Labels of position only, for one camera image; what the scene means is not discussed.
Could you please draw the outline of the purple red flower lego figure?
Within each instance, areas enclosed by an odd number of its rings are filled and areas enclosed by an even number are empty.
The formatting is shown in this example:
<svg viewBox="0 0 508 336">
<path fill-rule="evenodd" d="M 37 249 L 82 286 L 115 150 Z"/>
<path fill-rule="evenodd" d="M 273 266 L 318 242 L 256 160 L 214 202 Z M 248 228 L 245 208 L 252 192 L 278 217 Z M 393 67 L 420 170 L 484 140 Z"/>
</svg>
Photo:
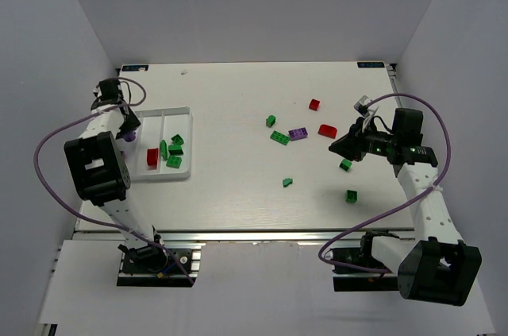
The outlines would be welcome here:
<svg viewBox="0 0 508 336">
<path fill-rule="evenodd" d="M 158 163 L 159 163 L 159 149 L 158 148 L 153 148 L 153 149 L 148 149 L 147 152 L 146 152 L 146 163 L 147 163 L 147 167 L 148 169 L 155 169 L 157 168 L 158 166 Z"/>
</svg>

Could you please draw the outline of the small green lego piece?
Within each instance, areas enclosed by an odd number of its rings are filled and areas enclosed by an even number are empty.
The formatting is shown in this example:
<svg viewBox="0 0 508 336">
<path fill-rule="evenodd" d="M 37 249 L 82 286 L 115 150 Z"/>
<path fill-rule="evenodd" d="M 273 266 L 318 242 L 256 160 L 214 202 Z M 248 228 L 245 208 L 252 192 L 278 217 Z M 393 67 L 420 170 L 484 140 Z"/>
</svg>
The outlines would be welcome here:
<svg viewBox="0 0 508 336">
<path fill-rule="evenodd" d="M 293 180 L 291 178 L 286 178 L 286 179 L 283 180 L 283 186 L 284 187 L 288 187 L 292 183 L 293 183 Z"/>
</svg>

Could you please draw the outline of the small red lego brick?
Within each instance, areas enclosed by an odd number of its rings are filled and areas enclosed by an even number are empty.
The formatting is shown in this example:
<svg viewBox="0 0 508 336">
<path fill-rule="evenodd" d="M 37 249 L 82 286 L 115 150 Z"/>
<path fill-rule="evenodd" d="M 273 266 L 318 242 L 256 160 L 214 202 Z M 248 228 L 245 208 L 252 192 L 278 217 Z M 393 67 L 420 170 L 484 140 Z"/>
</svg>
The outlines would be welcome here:
<svg viewBox="0 0 508 336">
<path fill-rule="evenodd" d="M 309 104 L 309 109 L 310 110 L 318 110 L 319 106 L 320 106 L 320 101 L 317 99 L 312 99 Z"/>
</svg>

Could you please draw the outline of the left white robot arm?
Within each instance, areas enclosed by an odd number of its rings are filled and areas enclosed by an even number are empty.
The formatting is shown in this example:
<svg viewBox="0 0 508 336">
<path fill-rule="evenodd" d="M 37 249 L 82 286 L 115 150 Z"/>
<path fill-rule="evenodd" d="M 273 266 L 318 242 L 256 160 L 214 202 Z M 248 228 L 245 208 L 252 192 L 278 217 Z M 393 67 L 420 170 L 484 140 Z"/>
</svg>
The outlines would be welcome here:
<svg viewBox="0 0 508 336">
<path fill-rule="evenodd" d="M 133 141 L 140 120 L 121 89 L 123 78 L 108 78 L 94 89 L 93 118 L 63 150 L 78 196 L 101 209 L 124 237 L 122 250 L 144 248 L 156 241 L 156 229 L 129 196 L 131 176 L 119 141 Z"/>
</svg>

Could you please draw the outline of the purple oval flower lego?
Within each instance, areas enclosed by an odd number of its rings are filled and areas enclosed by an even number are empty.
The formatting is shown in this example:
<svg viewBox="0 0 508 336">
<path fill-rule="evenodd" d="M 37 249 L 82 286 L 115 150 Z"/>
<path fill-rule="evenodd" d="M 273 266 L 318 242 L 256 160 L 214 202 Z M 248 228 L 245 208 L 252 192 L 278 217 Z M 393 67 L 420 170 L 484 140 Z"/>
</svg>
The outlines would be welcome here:
<svg viewBox="0 0 508 336">
<path fill-rule="evenodd" d="M 125 133 L 125 134 L 122 136 L 122 139 L 123 139 L 125 142 L 132 142 L 132 141 L 135 141 L 135 140 L 136 140 L 136 133 L 135 133 L 135 132 Z"/>
</svg>

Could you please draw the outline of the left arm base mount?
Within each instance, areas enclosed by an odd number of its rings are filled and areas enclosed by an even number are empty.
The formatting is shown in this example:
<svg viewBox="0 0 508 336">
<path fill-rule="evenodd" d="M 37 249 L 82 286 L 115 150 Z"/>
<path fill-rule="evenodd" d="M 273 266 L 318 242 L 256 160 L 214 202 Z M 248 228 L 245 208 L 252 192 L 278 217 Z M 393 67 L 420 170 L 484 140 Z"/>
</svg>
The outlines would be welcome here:
<svg viewBox="0 0 508 336">
<path fill-rule="evenodd" d="M 130 251 L 119 246 L 122 258 L 117 274 L 118 287 L 192 288 L 192 249 L 172 249 L 173 255 L 152 246 Z"/>
</svg>

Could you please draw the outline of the green curved lego brick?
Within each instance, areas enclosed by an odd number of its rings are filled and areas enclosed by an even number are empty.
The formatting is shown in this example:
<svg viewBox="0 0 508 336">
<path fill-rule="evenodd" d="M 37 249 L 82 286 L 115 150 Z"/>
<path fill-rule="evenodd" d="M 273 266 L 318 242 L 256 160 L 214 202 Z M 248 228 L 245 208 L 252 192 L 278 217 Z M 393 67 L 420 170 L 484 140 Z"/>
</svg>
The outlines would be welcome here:
<svg viewBox="0 0 508 336">
<path fill-rule="evenodd" d="M 173 136 L 171 138 L 171 143 L 173 145 L 183 145 L 184 144 L 184 140 L 183 140 L 183 138 L 179 134 L 176 134 L 175 136 Z"/>
</svg>

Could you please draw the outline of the green lego plate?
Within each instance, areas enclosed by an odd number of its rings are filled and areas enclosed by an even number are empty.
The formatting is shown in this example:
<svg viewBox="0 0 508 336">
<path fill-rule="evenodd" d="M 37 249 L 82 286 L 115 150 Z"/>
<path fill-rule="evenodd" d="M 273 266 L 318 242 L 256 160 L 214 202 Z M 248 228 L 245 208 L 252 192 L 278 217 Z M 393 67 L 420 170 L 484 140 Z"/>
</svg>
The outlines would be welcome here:
<svg viewBox="0 0 508 336">
<path fill-rule="evenodd" d="M 279 131 L 276 130 L 272 132 L 270 138 L 281 145 L 287 145 L 291 140 L 286 134 L 280 133 Z"/>
<path fill-rule="evenodd" d="M 162 160 L 166 161 L 168 158 L 168 152 L 167 152 L 167 142 L 165 140 L 162 140 L 160 142 L 160 155 L 162 157 Z"/>
</svg>

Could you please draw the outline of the small green lego brick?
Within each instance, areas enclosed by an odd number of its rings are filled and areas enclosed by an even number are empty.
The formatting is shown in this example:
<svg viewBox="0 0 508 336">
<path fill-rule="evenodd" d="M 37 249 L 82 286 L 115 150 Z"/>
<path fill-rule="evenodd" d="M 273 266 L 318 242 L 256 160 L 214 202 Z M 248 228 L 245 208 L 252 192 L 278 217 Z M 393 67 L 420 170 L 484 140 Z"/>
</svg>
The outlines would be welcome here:
<svg viewBox="0 0 508 336">
<path fill-rule="evenodd" d="M 265 124 L 267 127 L 271 128 L 275 124 L 275 121 L 276 117 L 274 115 L 269 115 L 265 120 Z"/>
</svg>

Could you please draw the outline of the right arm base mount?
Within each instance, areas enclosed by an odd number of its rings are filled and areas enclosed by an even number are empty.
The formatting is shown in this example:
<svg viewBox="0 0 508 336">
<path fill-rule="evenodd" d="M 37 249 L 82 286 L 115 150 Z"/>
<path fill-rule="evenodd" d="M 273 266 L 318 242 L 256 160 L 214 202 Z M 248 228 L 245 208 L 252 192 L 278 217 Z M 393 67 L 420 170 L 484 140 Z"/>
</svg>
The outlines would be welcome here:
<svg viewBox="0 0 508 336">
<path fill-rule="evenodd" d="M 392 272 L 367 272 L 348 265 L 370 269 L 387 269 L 371 255 L 374 238 L 388 238 L 400 241 L 401 238 L 388 231 L 368 230 L 355 247 L 331 248 L 331 260 L 346 264 L 333 266 L 333 290 L 335 292 L 397 292 L 398 281 Z"/>
</svg>

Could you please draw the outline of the purple lego plate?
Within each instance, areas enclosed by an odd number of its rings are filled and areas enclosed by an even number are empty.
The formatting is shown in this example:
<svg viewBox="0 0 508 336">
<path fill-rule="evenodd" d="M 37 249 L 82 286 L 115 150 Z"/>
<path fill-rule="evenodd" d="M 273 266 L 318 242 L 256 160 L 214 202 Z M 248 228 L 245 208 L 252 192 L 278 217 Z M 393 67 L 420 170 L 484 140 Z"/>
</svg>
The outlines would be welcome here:
<svg viewBox="0 0 508 336">
<path fill-rule="evenodd" d="M 288 131 L 291 141 L 298 141 L 308 137 L 308 132 L 305 127 L 291 129 Z"/>
</svg>

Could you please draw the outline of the red curved lego brick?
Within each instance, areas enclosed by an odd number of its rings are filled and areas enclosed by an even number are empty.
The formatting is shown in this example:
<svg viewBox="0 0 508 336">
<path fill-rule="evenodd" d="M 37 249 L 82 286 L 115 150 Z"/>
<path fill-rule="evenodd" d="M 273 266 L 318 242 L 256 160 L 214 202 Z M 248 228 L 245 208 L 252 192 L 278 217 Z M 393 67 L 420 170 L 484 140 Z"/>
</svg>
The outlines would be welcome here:
<svg viewBox="0 0 508 336">
<path fill-rule="evenodd" d="M 319 126 L 319 129 L 318 129 L 317 133 L 319 135 L 323 136 L 323 137 L 328 137 L 328 138 L 331 138 L 331 139 L 335 139 L 336 136 L 337 136 L 337 128 L 334 127 L 334 126 L 330 126 L 330 125 L 326 125 L 326 124 L 321 124 Z"/>
</svg>

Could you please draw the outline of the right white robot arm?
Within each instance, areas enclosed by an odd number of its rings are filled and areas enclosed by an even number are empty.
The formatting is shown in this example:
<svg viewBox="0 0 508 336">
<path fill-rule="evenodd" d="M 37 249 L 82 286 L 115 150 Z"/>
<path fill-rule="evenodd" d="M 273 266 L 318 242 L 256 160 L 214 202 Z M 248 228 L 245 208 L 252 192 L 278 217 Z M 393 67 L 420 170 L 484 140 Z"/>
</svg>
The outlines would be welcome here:
<svg viewBox="0 0 508 336">
<path fill-rule="evenodd" d="M 334 248 L 337 292 L 398 291 L 402 298 L 461 307 L 482 262 L 454 226 L 439 189 L 437 158 L 422 145 L 420 110 L 398 108 L 389 131 L 365 113 L 329 151 L 349 161 L 371 153 L 387 159 L 411 202 L 413 242 L 389 230 L 369 230 L 356 248 Z"/>
</svg>

